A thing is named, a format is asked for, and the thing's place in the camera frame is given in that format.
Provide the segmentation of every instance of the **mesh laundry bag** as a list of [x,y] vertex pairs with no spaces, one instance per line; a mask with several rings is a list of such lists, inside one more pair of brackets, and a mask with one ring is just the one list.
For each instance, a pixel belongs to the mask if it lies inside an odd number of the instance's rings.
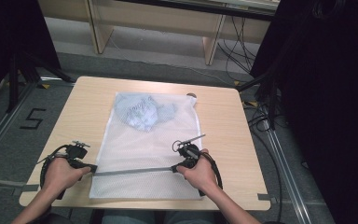
[[[118,92],[89,196],[199,199],[199,192],[182,175],[165,169],[184,160],[172,150],[176,140],[200,135],[196,102],[187,95]],[[201,148],[199,139],[193,144]],[[145,172],[150,168],[161,169]]]

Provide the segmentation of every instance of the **blue fabric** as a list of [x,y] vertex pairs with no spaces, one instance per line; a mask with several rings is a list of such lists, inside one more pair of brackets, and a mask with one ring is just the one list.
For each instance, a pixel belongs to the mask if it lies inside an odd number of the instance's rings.
[[[155,224],[153,211],[105,210],[103,224]],[[214,224],[212,212],[169,211],[164,224]]]

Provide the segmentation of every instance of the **person's left hand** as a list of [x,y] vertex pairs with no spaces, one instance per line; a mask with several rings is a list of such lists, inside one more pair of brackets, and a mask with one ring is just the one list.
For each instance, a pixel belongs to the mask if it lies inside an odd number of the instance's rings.
[[71,188],[81,176],[90,172],[89,167],[75,169],[64,158],[55,158],[48,167],[43,189],[51,189],[57,193]]

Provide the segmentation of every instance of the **human arm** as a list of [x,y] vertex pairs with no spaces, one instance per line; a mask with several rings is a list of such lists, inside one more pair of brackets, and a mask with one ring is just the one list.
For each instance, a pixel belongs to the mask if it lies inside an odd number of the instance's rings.
[[81,176],[89,171],[89,167],[72,168],[64,158],[54,159],[48,167],[43,188],[12,221],[12,224],[28,223],[43,215],[62,191],[72,187]]
[[260,223],[217,186],[211,164],[203,156],[192,169],[178,166],[177,170],[194,188],[204,192],[217,205],[229,223]]

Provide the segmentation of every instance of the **hand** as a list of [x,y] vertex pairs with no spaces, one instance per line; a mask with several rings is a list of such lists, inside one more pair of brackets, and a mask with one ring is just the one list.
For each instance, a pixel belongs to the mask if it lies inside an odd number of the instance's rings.
[[[201,152],[208,153],[209,150],[205,148]],[[211,164],[203,156],[200,157],[196,166],[192,169],[185,168],[184,166],[178,166],[176,169],[185,177],[191,186],[201,190],[207,195],[210,189],[218,187]]]
[[89,167],[75,169],[64,158],[54,159],[48,167],[43,189],[53,189],[61,193],[71,188],[81,176],[90,172]]

